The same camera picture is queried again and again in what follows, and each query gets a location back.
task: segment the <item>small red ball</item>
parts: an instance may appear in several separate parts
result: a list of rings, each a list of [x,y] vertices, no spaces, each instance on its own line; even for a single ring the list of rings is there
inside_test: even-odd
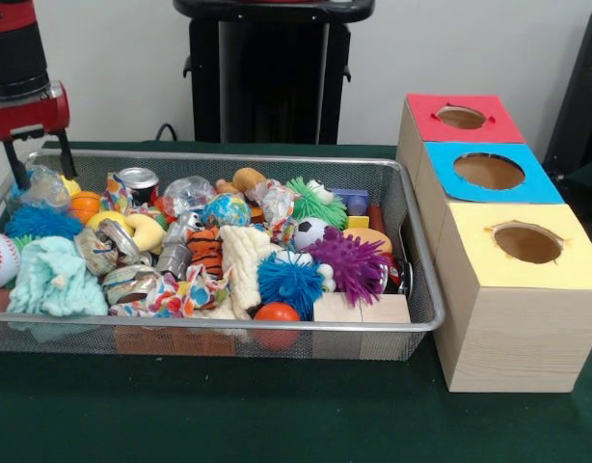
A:
[[[271,302],[257,311],[257,321],[300,321],[298,313],[283,302]],[[289,349],[298,340],[300,331],[292,330],[254,330],[254,339],[268,350]]]

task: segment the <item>metal basket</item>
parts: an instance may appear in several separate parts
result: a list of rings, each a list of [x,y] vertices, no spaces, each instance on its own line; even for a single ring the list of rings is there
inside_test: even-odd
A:
[[[58,170],[56,150],[42,150],[29,163]],[[0,313],[0,351],[73,354],[210,355],[294,359],[407,360],[424,335],[444,320],[444,303],[403,167],[377,159],[270,157],[256,155],[75,150],[80,185],[102,191],[108,172],[148,167],[167,186],[180,177],[229,177],[254,167],[269,178],[319,178],[335,188],[366,189],[382,207],[387,234],[398,257],[410,261],[414,282],[410,324],[259,322],[115,316],[55,318]],[[4,207],[12,184],[0,187],[0,231],[9,220]],[[279,350],[279,346],[289,347]]]

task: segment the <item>red paper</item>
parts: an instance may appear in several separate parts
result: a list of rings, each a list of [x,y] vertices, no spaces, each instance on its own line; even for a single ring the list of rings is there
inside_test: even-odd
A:
[[[408,101],[424,142],[525,143],[498,96],[408,94]],[[486,122],[473,129],[450,126],[438,116],[446,106],[475,110]]]

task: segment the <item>green table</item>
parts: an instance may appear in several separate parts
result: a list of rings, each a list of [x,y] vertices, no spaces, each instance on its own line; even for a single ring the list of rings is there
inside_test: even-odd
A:
[[[571,395],[452,395],[431,336],[403,364],[0,353],[0,461],[185,459],[592,462],[592,354]]]

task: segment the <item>box hole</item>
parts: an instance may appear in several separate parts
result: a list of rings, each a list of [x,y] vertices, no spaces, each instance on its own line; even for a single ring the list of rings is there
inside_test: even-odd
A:
[[[486,152],[473,152],[454,161],[457,175],[474,185],[490,190],[509,190],[525,180],[519,164]]]
[[[547,263],[562,254],[560,239],[548,230],[532,224],[499,227],[494,240],[506,254],[531,263]]]
[[[487,121],[481,112],[463,106],[445,106],[437,116],[446,125],[462,130],[476,130]]]

